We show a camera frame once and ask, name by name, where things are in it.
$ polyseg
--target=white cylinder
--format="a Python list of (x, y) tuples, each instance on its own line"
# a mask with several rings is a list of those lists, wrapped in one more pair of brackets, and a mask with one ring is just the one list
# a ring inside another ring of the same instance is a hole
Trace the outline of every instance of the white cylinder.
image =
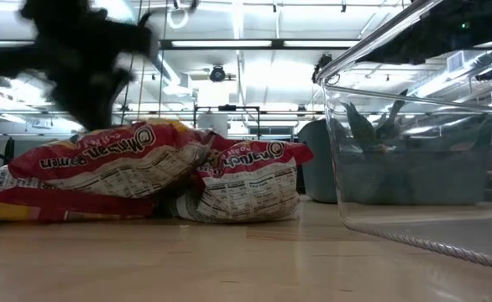
[(215, 133), (228, 137), (228, 115), (212, 114), (207, 112), (199, 117), (197, 127), (200, 129), (211, 129)]

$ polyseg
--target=gray bin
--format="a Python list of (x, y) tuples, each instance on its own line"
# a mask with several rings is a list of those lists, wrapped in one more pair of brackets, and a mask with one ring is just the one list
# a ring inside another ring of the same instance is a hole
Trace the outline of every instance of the gray bin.
[(306, 195), (315, 201), (337, 203), (327, 122), (309, 122), (298, 133), (298, 140), (313, 152), (313, 160), (302, 165)]
[(491, 133), (492, 121), (487, 120), (474, 130), (474, 145), (466, 151), (449, 151), (450, 138), (439, 138), (423, 143), (385, 142), (395, 146), (388, 153), (356, 152), (357, 142), (344, 138), (336, 154), (342, 198), (376, 205), (472, 205), (483, 201)]

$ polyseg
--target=ramen noodle package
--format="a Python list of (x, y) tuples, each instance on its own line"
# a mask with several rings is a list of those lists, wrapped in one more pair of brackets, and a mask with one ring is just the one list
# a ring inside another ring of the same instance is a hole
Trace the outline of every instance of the ramen noodle package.
[(201, 222), (297, 218), (296, 166), (311, 158), (301, 143), (216, 137), (210, 160), (196, 171), (194, 189), (166, 207), (175, 216)]
[[(64, 213), (77, 212), (80, 200), (62, 199), (62, 194), (78, 194), (81, 200), (105, 200), (102, 195), (115, 198), (107, 199), (116, 203), (113, 211), (105, 210), (102, 204), (78, 212), (144, 216), (147, 208), (127, 211), (124, 203), (144, 199), (188, 178), (207, 161), (212, 135), (180, 122), (158, 119), (31, 149), (0, 168), (0, 219), (2, 211), (9, 216), (9, 211), (52, 211), (55, 206)], [(132, 204), (145, 205), (143, 201)], [(22, 217), (41, 220), (44, 216)]]

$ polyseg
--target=wooden table surface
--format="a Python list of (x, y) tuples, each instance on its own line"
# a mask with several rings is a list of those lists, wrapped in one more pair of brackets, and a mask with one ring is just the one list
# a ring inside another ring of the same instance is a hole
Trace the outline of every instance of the wooden table surface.
[(0, 301), (492, 302), (492, 268), (300, 221), (0, 224)]

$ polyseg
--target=maruchan logo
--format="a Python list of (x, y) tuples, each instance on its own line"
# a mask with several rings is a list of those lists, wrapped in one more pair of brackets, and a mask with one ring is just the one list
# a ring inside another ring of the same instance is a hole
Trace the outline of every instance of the maruchan logo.
[(84, 155), (91, 159), (99, 159), (109, 154), (121, 154), (125, 152), (140, 153), (145, 150), (145, 147), (151, 146), (156, 141), (153, 128), (151, 126), (143, 126), (136, 130), (131, 138), (124, 138), (116, 143), (108, 146), (97, 146), (84, 150)]
[(210, 173), (212, 176), (222, 176), (223, 171), (220, 168), (213, 168), (209, 164), (204, 164), (203, 166), (197, 168), (200, 172)]
[(281, 142), (271, 142), (267, 145), (264, 152), (248, 152), (242, 155), (232, 155), (226, 159), (222, 159), (223, 165), (229, 168), (234, 168), (239, 165), (251, 165), (253, 163), (268, 160), (278, 159), (283, 155), (285, 145)]

